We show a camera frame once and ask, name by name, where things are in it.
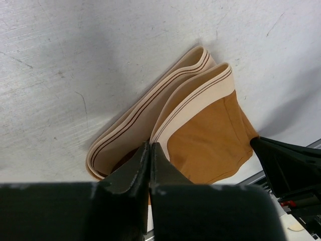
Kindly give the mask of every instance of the brown stripe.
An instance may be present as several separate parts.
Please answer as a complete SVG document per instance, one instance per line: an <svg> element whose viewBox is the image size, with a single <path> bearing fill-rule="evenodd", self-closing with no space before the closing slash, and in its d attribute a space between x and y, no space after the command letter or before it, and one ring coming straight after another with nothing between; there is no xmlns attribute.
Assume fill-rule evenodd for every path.
<svg viewBox="0 0 321 241"><path fill-rule="evenodd" d="M202 62L202 64L201 64L201 66L199 66L199 67L197 67L197 68L195 68L195 69L191 69L191 70L184 70L184 71L182 71L182 72L179 72L179 73L177 73L176 75L177 76L173 76L173 79L170 79L170 80L168 80L165 84L163 84L160 88L162 88L163 86L163 88L157 93L154 93L148 100L147 100L147 102L149 101L149 100L151 100L144 108L143 108L143 106L137 111L137 113L131 118L131 120L127 123L127 125L126 126L124 126L123 127L123 129L125 129L122 133L120 133L123 129L121 129L121 130L119 130L117 133L115 133L113 136L111 136L109 139L107 139L105 142L103 142L102 144L100 144L99 145L99 147L95 150L95 152L97 152L96 154L95 154L95 152L94 152L94 154L92 155L92 157L91 157L91 160L90 160L90 164L91 164L91 166L93 167L93 168L95 168L94 167L94 163L95 163L95 159L96 159L96 157L97 157L97 155L98 155L98 153L103 149L103 148L105 148L108 144L110 144L111 142L113 142L114 140L116 140L118 137L120 137L125 131L127 131L134 123L135 123L135 121L138 119L138 117L141 115L141 113L147 108L147 106L171 83L171 82L173 82L175 79L177 79L178 77L180 77L181 75L183 75L183 74L190 74L190 73L195 73L195 72L198 72L198 71L200 71L200 70L202 70L204 67L205 67L205 65L206 65L206 63L208 62L208 60L209 60L209 58L210 58L210 54L207 52L207 54L206 54L206 56L207 57L205 57L205 59L203 60L203 62Z"/></svg>
<svg viewBox="0 0 321 241"><path fill-rule="evenodd" d="M178 112L180 112L188 103L190 103L193 99L195 99L198 95L200 95L201 93L203 93L205 90L207 90L208 88L210 88L211 86L223 81L224 79L226 79L227 77L229 77L232 73L232 69L227 72L225 75L223 75L221 78L217 79L215 82L207 85L207 86L204 86L199 92L195 93L193 96L191 96L191 98L186 101L179 109L177 109L174 113L174 115L172 115L172 117L167 121L166 125L163 126L162 130L160 131L160 133L157 135L157 138L155 141L158 140L158 138L160 137L160 135L163 133L164 129L169 125L169 123L173 120L173 118L175 116L177 116Z"/></svg>

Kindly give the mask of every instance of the white surface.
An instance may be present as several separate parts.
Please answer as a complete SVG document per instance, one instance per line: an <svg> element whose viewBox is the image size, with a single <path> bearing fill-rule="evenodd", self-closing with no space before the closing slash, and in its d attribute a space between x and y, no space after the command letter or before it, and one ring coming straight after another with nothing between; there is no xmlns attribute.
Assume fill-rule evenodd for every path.
<svg viewBox="0 0 321 241"><path fill-rule="evenodd" d="M90 144L197 43L231 63L260 134L312 143L320 13L319 0L2 0L0 182L92 180Z"/></svg>
<svg viewBox="0 0 321 241"><path fill-rule="evenodd" d="M280 217L281 224L287 238L287 241L315 241L315 239L304 229L301 231L292 231L289 226L298 223L290 214L284 214Z"/></svg>
<svg viewBox="0 0 321 241"><path fill-rule="evenodd" d="M262 171L262 166L258 161L258 158L255 155L255 153L253 153L253 156L241 166L241 168L237 171L236 174L229 178L217 181L215 182L215 184L238 184L244 179L255 175L259 171Z"/></svg>

